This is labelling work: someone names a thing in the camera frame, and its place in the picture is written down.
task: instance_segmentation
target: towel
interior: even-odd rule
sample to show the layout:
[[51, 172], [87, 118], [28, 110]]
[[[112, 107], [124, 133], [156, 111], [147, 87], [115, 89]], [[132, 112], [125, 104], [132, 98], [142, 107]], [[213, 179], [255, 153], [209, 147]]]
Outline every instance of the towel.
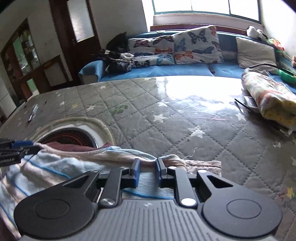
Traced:
[[[173, 190], [158, 188], [154, 173], [156, 157], [131, 149], [116, 146], [84, 151], [67, 152], [56, 150], [48, 145], [40, 145], [43, 150], [36, 155], [25, 156], [21, 163], [9, 167], [0, 184], [0, 216], [8, 229], [18, 239], [20, 234], [13, 219], [16, 205], [24, 198], [46, 188], [64, 182], [89, 170], [107, 173], [111, 169], [130, 167], [135, 158], [141, 160], [139, 186], [124, 189], [124, 198], [172, 199]], [[166, 166], [177, 166], [189, 173], [206, 169], [221, 175], [221, 162], [181, 160], [176, 155], [161, 157]]]
[[256, 101], [261, 115], [282, 126], [296, 130], [296, 95], [265, 73], [247, 68], [242, 82]]

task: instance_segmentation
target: butterfly pillow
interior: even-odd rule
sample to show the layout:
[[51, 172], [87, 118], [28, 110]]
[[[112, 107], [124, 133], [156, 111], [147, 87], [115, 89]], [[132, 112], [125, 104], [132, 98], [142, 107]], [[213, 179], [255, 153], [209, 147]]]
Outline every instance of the butterfly pillow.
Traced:
[[206, 26], [173, 35], [177, 64], [217, 64], [224, 62], [216, 26]]
[[174, 52], [174, 39], [171, 35], [148, 39], [129, 39], [130, 53], [147, 53], [147, 55], [172, 54]]
[[162, 53], [150, 56], [139, 56], [133, 60], [133, 67], [145, 67], [152, 65], [175, 64], [174, 56], [168, 53]]

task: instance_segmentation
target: blue sofa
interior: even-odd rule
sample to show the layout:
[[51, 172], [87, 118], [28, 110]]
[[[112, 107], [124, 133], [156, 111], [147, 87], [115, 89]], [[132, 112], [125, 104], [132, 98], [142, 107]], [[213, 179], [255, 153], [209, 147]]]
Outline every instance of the blue sofa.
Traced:
[[[153, 31], [143, 34], [130, 36], [129, 38], [153, 38], [162, 35], [172, 35], [180, 32], [180, 30], [171, 31]], [[124, 80], [140, 77], [157, 77], [157, 76], [172, 76], [172, 75], [201, 75], [201, 76], [219, 76], [230, 78], [241, 78], [244, 69], [238, 66], [237, 62], [237, 43], [235, 37], [243, 37], [251, 39], [244, 35], [231, 34], [225, 32], [217, 32], [220, 41], [220, 48], [224, 56], [224, 63], [222, 64], [183, 64], [183, 65], [161, 65], [161, 66], [147, 66], [133, 68], [131, 72], [124, 74], [106, 74], [103, 61], [93, 61], [87, 64], [79, 72], [80, 80], [83, 84], [90, 84], [96, 82], [110, 81], [110, 80]], [[270, 45], [275, 49], [276, 61], [281, 61], [280, 55], [276, 52], [276, 47]], [[271, 75], [277, 82], [281, 82], [281, 78], [278, 75]], [[296, 93], [295, 86], [287, 85], [287, 87], [294, 93]]]

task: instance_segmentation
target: window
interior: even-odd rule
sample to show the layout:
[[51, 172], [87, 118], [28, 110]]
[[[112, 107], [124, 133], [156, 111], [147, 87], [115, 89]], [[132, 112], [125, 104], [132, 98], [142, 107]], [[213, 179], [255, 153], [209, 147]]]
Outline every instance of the window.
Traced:
[[152, 3], [154, 14], [212, 13], [260, 23], [258, 0], [152, 0]]

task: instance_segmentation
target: round hole in mattress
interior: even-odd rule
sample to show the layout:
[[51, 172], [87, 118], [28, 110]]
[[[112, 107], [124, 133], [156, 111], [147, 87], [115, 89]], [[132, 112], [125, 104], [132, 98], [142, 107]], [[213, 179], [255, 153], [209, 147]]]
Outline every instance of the round hole in mattress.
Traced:
[[60, 144], [73, 144], [98, 148], [95, 139], [88, 132], [79, 128], [63, 128], [54, 131], [42, 138], [39, 142], [42, 144], [58, 142]]
[[69, 117], [53, 121], [40, 128], [31, 140], [42, 144], [56, 141], [95, 148], [106, 142], [115, 145], [109, 126], [102, 120], [91, 117]]

